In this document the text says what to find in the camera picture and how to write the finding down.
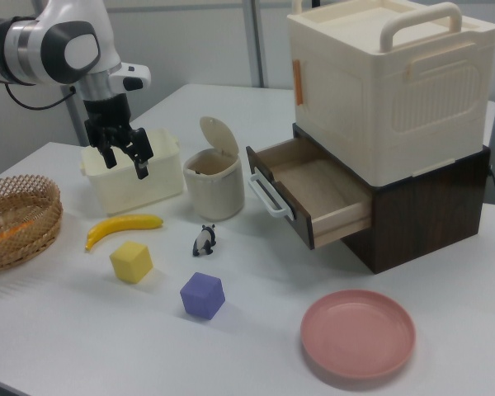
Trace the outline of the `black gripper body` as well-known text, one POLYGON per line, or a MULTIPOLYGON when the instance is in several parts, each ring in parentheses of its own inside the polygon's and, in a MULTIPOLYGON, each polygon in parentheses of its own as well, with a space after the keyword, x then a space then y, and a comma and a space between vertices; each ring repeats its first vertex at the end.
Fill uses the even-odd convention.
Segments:
POLYGON ((124 93, 114 97, 83 102, 87 112, 87 122, 96 127, 123 128, 130 130, 130 106, 124 93))

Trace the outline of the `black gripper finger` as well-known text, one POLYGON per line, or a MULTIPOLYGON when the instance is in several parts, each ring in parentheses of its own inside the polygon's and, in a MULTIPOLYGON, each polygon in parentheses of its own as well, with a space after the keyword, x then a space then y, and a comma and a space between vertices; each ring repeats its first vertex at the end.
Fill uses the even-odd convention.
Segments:
POLYGON ((144 128, 122 130, 118 135, 117 147, 134 164, 138 179, 143 180, 149 175, 148 162, 153 157, 153 150, 144 128))
POLYGON ((112 169, 116 164, 116 157, 111 148, 109 139, 105 136, 104 129, 95 125, 87 127, 87 137, 89 144, 98 150, 104 159, 104 163, 108 169, 112 169))

